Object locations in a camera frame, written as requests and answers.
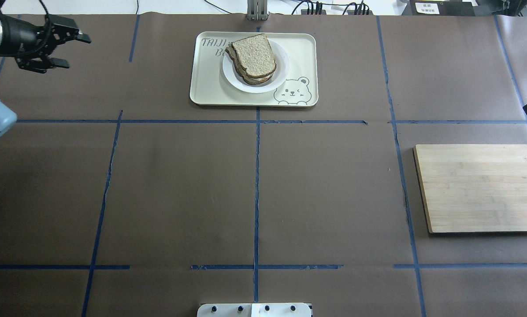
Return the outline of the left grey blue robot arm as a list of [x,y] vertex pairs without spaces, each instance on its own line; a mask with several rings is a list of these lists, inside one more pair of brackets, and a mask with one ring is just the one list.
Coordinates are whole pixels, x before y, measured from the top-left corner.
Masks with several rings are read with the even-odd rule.
[[[70,41],[90,44],[76,22],[67,17],[45,11],[44,24],[14,18],[3,13],[4,1],[0,0],[0,72],[6,59],[12,59],[20,70],[45,74],[56,68],[69,68],[68,61],[54,58],[58,46]],[[17,114],[0,100],[0,138],[17,121]]]

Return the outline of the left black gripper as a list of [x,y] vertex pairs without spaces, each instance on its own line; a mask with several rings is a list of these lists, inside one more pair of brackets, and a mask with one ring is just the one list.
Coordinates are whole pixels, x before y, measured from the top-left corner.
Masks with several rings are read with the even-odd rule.
[[20,69],[38,74],[46,74],[48,70],[55,68],[70,68],[68,61],[48,56],[45,46],[50,33],[55,44],[68,41],[86,44],[92,42],[72,18],[63,16],[46,15],[45,24],[36,26],[18,18],[2,15],[1,23],[1,54],[15,58]]

